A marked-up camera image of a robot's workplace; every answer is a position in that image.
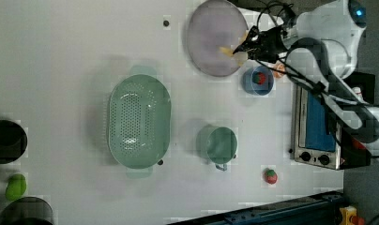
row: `green cup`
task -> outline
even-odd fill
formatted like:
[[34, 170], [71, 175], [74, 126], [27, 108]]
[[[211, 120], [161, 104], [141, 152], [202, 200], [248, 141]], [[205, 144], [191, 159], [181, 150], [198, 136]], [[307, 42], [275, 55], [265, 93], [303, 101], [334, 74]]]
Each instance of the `green cup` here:
[[197, 140], [201, 157], [210, 159], [217, 169], [226, 171], [227, 163], [236, 153], [237, 139], [234, 132], [227, 127], [207, 126], [198, 133]]

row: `red object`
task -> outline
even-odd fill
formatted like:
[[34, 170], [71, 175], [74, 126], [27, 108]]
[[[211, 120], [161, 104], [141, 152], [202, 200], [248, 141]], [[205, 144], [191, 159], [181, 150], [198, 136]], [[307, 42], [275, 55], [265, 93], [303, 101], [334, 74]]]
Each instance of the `red object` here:
[[267, 170], [264, 174], [265, 176], [265, 181], [270, 184], [270, 185], [274, 185], [275, 183], [277, 183], [277, 180], [278, 180], [278, 176], [277, 176], [277, 173], [273, 170]]
[[360, 150], [366, 150], [366, 147], [365, 145], [363, 145], [361, 142], [359, 142], [357, 139], [355, 138], [351, 138], [352, 142], [353, 142], [353, 146], [354, 148], [356, 149], [360, 149]]
[[363, 217], [352, 216], [350, 221], [355, 225], [365, 225], [365, 219]]
[[264, 73], [259, 72], [254, 77], [254, 82], [259, 85], [262, 85], [263, 83], [265, 83], [265, 81], [266, 81], [266, 75]]

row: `mug handle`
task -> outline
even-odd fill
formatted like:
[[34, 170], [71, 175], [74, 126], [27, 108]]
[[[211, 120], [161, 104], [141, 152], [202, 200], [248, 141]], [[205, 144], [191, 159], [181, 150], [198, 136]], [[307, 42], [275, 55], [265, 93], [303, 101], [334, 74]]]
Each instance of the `mug handle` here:
[[227, 171], [227, 164], [222, 164], [222, 167], [219, 164], [216, 164], [216, 168], [221, 171]]

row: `black bowl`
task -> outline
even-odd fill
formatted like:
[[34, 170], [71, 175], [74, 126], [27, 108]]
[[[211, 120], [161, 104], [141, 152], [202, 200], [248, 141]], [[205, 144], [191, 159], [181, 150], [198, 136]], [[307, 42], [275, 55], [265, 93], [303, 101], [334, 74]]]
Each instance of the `black bowl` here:
[[20, 125], [0, 120], [0, 164], [7, 164], [20, 158], [27, 146], [27, 136]]

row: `red fruit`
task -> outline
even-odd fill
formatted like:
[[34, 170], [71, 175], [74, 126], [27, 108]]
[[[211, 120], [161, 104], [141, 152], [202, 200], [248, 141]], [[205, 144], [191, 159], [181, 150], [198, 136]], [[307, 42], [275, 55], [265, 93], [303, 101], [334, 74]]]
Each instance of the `red fruit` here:
[[253, 78], [253, 82], [259, 85], [265, 83], [265, 81], [266, 81], [266, 75], [261, 72], [257, 73], [256, 76], [254, 76]]
[[278, 176], [274, 170], [268, 170], [265, 172], [265, 181], [268, 184], [273, 185], [277, 183], [277, 180], [278, 180]]

